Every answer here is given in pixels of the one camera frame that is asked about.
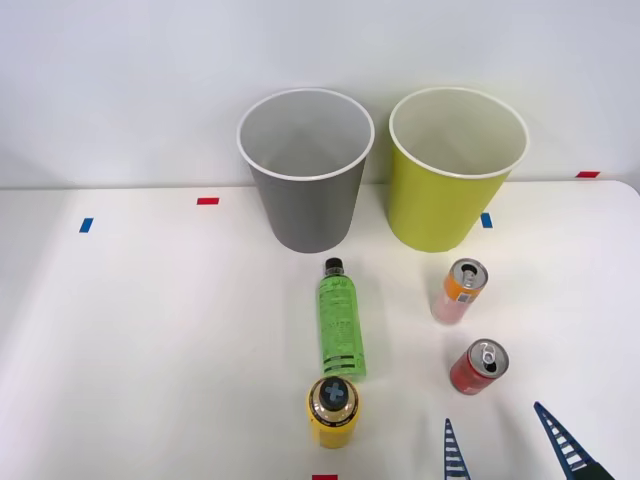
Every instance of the white table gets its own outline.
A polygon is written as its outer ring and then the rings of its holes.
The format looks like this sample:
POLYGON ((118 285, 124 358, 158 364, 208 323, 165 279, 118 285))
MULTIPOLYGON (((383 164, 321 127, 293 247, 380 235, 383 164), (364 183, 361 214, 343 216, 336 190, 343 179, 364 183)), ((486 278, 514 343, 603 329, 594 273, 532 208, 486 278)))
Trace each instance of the white table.
POLYGON ((635 478, 636 192, 509 183, 487 209, 494 228, 478 222, 446 254, 398 241, 384 195, 363 187, 344 242, 304 255, 276 241, 253 188, 0 192, 0 478, 441 479, 445 417, 474 480, 564 478, 535 400, 635 478), (332 255, 358 291, 369 368, 338 451, 313 444, 305 413, 332 255), (462 256, 489 284, 442 326, 428 292, 462 256), (483 336, 511 367, 465 397, 449 367, 483 336))

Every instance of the yellow-green cup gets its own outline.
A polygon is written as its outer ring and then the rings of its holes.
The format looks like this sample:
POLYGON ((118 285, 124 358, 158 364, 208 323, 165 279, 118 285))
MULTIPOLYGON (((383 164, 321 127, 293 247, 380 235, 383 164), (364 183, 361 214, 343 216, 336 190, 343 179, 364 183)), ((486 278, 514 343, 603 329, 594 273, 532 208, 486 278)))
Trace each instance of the yellow-green cup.
POLYGON ((393 109, 389 130, 389 224, 401 241, 425 252, 444 252, 464 239, 529 144, 513 108, 467 88, 412 93, 393 109))

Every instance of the soda can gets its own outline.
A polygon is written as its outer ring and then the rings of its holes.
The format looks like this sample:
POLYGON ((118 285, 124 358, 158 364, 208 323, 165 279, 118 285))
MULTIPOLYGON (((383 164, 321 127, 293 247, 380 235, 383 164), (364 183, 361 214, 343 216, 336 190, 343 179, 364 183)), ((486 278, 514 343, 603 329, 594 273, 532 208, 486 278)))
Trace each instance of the soda can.
POLYGON ((482 338, 471 344, 451 367, 454 387, 465 395, 475 395, 505 374, 509 355, 498 342, 482 338))
POLYGON ((461 258, 451 266, 431 313, 443 323, 460 321, 488 280, 484 265, 473 258, 461 258))
POLYGON ((344 447, 351 440, 360 414, 358 392, 344 378, 320 379, 309 391, 307 414, 313 436, 321 446, 344 447))

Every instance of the paper cup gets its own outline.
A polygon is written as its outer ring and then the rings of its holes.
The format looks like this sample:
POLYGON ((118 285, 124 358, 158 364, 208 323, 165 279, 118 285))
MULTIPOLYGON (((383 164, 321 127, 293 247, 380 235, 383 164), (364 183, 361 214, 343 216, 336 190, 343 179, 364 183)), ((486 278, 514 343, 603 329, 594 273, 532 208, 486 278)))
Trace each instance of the paper cup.
POLYGON ((464 239, 529 144, 515 110, 467 88, 405 97, 389 130, 389 224, 402 242, 425 252, 447 251, 464 239))
POLYGON ((342 241, 373 138, 367 111, 330 90, 277 93, 244 115, 238 148, 283 245, 315 253, 342 241))

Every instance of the black bottle cap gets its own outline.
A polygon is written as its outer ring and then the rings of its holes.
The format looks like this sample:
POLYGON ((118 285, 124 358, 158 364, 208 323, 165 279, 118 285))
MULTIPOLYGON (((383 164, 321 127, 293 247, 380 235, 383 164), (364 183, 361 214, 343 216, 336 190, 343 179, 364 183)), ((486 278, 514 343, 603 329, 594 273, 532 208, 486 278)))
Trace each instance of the black bottle cap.
POLYGON ((340 377, 327 377, 320 385, 320 404, 330 412, 342 410, 349 403, 349 389, 340 377))
POLYGON ((328 272, 331 269, 339 268, 344 272, 344 267, 342 266, 342 260, 339 258, 330 258, 324 263, 324 271, 328 272))

